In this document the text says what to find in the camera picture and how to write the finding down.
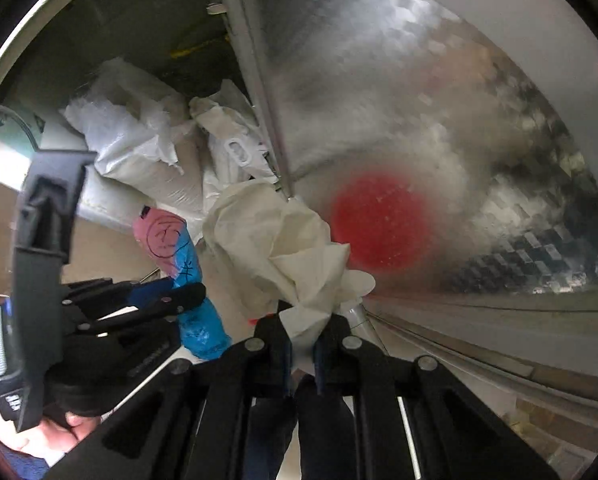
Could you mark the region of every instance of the blue wrapped object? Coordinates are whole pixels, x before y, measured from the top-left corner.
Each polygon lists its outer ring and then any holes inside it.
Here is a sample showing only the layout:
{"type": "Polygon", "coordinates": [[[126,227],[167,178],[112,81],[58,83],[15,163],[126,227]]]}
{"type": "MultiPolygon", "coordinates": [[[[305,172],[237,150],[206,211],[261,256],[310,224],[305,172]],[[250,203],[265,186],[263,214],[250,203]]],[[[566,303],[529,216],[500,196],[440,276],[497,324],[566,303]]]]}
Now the blue wrapped object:
{"type": "MultiPolygon", "coordinates": [[[[145,207],[133,225],[134,237],[160,269],[173,278],[173,288],[203,279],[186,221],[168,211],[145,207]]],[[[195,356],[216,359],[232,344],[209,298],[178,316],[181,343],[195,356]]]]}

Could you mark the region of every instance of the screw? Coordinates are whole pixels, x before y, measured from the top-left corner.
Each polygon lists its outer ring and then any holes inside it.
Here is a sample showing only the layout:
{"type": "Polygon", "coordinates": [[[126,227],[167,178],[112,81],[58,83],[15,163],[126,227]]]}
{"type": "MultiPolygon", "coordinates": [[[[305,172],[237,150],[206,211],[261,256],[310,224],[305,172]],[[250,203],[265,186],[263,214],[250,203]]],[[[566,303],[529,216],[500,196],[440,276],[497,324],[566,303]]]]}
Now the screw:
{"type": "Polygon", "coordinates": [[[424,355],[418,361],[419,368],[425,370],[426,372],[431,372],[432,370],[435,370],[438,364],[438,361],[434,357],[431,357],[429,355],[424,355]]]}
{"type": "Polygon", "coordinates": [[[263,350],[264,346],[266,346],[266,344],[258,337],[251,337],[246,341],[246,350],[248,352],[258,352],[259,350],[263,350]]]}
{"type": "Polygon", "coordinates": [[[188,371],[190,361],[187,359],[175,359],[168,365],[168,370],[173,375],[181,375],[188,371]]]}
{"type": "Polygon", "coordinates": [[[364,343],[355,335],[349,335],[343,338],[343,348],[348,350],[357,350],[361,348],[361,345],[364,343]]]}

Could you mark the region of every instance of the reflective metal panel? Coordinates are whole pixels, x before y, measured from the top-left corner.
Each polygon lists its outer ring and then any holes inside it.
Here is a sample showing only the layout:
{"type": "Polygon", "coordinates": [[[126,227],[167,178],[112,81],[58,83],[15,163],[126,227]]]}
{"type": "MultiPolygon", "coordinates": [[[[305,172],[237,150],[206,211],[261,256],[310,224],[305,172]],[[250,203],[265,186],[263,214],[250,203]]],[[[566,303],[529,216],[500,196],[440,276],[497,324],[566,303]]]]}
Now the reflective metal panel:
{"type": "Polygon", "coordinates": [[[476,28],[433,0],[244,4],[295,190],[378,290],[598,286],[594,177],[549,102],[476,28]],[[425,221],[413,206],[379,215],[377,174],[396,175],[425,221]],[[351,239],[337,208],[358,227],[351,239]],[[404,259],[404,241],[421,250],[404,259]],[[373,247],[385,257],[355,258],[373,247]]]}

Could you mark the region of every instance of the human hand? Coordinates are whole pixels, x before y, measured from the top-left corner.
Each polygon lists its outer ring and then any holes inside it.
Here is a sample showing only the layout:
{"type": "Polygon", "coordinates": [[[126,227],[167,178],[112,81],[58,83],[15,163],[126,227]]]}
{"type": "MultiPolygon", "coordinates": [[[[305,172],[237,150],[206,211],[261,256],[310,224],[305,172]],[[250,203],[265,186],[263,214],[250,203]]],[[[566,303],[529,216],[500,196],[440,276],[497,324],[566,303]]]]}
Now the human hand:
{"type": "Polygon", "coordinates": [[[37,427],[17,433],[14,422],[3,420],[0,414],[0,442],[14,451],[46,458],[50,451],[69,452],[92,433],[100,422],[98,416],[86,417],[73,413],[66,413],[65,418],[70,430],[44,417],[37,427]]]}

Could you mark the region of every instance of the crumpled cloth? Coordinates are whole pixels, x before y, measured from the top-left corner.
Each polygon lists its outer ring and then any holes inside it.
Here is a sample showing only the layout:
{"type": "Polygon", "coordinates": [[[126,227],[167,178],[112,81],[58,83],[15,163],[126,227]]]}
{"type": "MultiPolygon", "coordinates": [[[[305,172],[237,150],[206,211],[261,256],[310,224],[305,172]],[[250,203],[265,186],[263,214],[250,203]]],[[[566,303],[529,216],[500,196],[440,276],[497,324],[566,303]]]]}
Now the crumpled cloth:
{"type": "Polygon", "coordinates": [[[367,273],[346,269],[349,245],[330,241],[330,226],[316,212],[262,180],[226,188],[203,232],[247,316],[276,312],[278,300],[292,305],[279,316],[292,341],[293,367],[314,373],[312,347],[330,315],[374,284],[367,273]]]}

